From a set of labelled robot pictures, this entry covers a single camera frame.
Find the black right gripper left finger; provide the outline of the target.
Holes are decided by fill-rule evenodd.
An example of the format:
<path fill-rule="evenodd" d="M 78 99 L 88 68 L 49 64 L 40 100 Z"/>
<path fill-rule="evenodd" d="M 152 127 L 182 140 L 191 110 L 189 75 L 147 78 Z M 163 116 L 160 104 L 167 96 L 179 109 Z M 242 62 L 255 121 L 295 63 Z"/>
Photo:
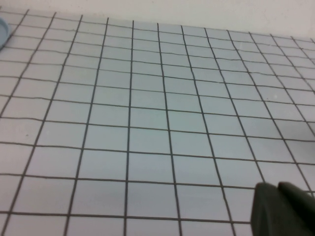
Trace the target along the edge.
<path fill-rule="evenodd" d="M 313 236 L 315 228 L 308 228 L 297 215 L 278 185 L 258 183 L 255 186 L 251 213 L 254 236 Z"/>

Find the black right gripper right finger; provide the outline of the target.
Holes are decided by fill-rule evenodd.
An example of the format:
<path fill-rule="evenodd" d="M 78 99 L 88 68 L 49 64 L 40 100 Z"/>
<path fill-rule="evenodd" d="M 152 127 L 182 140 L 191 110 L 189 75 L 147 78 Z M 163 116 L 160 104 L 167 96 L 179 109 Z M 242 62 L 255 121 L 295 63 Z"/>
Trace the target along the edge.
<path fill-rule="evenodd" d="M 307 227 L 314 228 L 315 199 L 290 182 L 279 182 L 278 189 Z"/>

